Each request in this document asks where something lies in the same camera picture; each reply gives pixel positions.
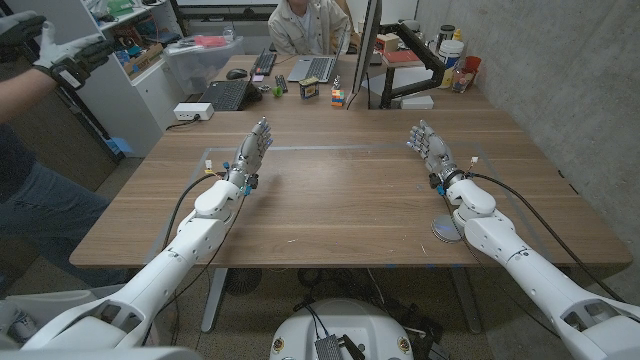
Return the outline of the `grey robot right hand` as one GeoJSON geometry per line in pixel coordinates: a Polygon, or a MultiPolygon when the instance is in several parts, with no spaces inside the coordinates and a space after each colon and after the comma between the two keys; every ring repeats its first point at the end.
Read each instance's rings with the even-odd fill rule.
{"type": "Polygon", "coordinates": [[[441,187],[446,191],[455,182],[465,178],[449,146],[424,120],[411,128],[407,146],[424,160],[432,189],[441,187]]]}

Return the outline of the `standing person's gloved left hand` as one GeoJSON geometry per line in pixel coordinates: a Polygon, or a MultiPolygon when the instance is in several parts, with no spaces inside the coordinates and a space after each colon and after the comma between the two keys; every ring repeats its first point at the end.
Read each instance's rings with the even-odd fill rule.
{"type": "Polygon", "coordinates": [[[42,33],[46,17],[35,11],[24,11],[1,18],[1,62],[13,62],[18,58],[16,47],[42,33]]]}

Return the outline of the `standing person's gloved right hand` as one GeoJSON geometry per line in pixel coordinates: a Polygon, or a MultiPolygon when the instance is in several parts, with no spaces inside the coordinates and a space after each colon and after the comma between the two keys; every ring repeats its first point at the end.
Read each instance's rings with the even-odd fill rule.
{"type": "Polygon", "coordinates": [[[104,65],[115,51],[115,43],[100,34],[85,36],[64,44],[55,43],[55,26],[45,21],[39,58],[33,66],[60,86],[79,90],[91,72],[104,65]]]}

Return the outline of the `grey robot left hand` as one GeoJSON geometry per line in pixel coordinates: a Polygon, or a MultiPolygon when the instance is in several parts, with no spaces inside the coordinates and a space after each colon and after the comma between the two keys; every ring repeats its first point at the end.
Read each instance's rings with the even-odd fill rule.
{"type": "Polygon", "coordinates": [[[270,124],[263,116],[238,146],[224,177],[226,181],[241,188],[250,183],[251,177],[257,175],[264,155],[273,143],[270,130],[270,124]]]}

